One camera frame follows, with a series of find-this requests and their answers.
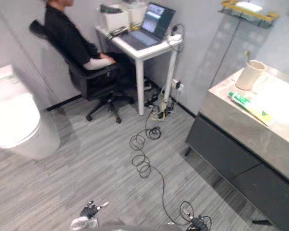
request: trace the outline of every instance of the person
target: person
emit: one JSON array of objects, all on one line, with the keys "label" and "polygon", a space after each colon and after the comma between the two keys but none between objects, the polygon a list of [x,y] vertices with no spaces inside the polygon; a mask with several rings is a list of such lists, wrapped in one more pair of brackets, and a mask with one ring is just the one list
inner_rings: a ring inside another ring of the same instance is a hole
[{"label": "person", "polygon": [[65,14],[65,8],[73,6],[74,0],[46,0],[45,28],[60,42],[71,58],[86,70],[98,70],[120,62],[125,68],[132,65],[123,54],[113,57],[99,53],[97,47],[89,43]]}]

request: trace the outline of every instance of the floor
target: floor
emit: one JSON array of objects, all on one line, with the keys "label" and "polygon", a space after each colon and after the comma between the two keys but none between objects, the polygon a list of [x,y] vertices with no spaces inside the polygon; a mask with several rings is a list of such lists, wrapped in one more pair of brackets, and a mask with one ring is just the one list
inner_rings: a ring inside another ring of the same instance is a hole
[{"label": "floor", "polygon": [[[67,231],[89,200],[110,205],[100,224],[119,218],[131,225],[160,227],[169,222],[161,204],[161,178],[152,171],[141,179],[131,164],[136,152],[130,137],[144,129],[137,105],[125,105],[122,123],[103,109],[92,122],[84,118],[94,102],[82,99],[52,111],[62,146],[53,156],[34,161],[0,150],[0,231]],[[157,122],[149,121],[148,126]],[[197,214],[211,216],[213,231],[274,230],[257,226],[263,217],[196,153],[184,157],[184,140],[193,118],[177,108],[159,123],[162,137],[147,141],[144,151],[166,181],[165,202],[179,222],[181,201]]]}]

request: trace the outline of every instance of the chair base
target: chair base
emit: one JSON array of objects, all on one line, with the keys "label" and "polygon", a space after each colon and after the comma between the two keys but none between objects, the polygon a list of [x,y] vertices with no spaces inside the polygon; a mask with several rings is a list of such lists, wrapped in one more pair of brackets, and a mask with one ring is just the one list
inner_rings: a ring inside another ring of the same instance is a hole
[{"label": "chair base", "polygon": [[113,102],[117,101],[127,101],[129,104],[134,104],[135,100],[131,96],[127,96],[125,93],[121,93],[122,95],[114,95],[109,94],[103,98],[100,98],[99,103],[87,114],[86,119],[88,121],[92,121],[92,114],[95,113],[97,110],[99,110],[101,107],[104,105],[108,105],[109,111],[112,112],[116,118],[116,123],[120,124],[122,122],[119,114],[118,114],[118,109],[114,106]]}]

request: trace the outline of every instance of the white box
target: white box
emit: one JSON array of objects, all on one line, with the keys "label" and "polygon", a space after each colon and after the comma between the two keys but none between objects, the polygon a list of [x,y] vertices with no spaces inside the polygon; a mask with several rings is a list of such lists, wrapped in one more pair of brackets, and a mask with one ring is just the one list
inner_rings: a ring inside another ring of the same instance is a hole
[{"label": "white box", "polygon": [[123,12],[101,13],[98,8],[97,14],[99,16],[100,26],[107,31],[116,30],[122,26],[126,26],[127,29],[130,29],[129,12],[120,5],[111,5],[111,7],[120,8]]},{"label": "white box", "polygon": [[134,24],[142,23],[147,9],[148,9],[147,5],[143,5],[137,8],[129,8],[130,23],[134,23]]},{"label": "white box", "polygon": [[[254,13],[260,13],[263,8],[261,6],[257,6],[253,3],[249,3],[249,2],[245,2],[245,1],[240,1],[236,4],[237,7],[240,7],[240,8],[243,8],[245,10],[248,10],[248,11],[252,11]],[[255,21],[257,20],[257,18],[251,16],[251,15],[248,15],[248,14],[245,14],[245,13],[241,13],[239,11],[232,11],[232,14],[233,15],[237,15],[237,16],[241,16],[249,21]]]}]

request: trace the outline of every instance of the laptop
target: laptop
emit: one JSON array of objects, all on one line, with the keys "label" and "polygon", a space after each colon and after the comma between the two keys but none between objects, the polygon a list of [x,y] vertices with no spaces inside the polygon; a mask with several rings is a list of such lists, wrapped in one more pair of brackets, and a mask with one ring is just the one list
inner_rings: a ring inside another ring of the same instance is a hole
[{"label": "laptop", "polygon": [[174,14],[174,10],[151,2],[140,29],[121,38],[138,51],[155,46],[163,41]]}]

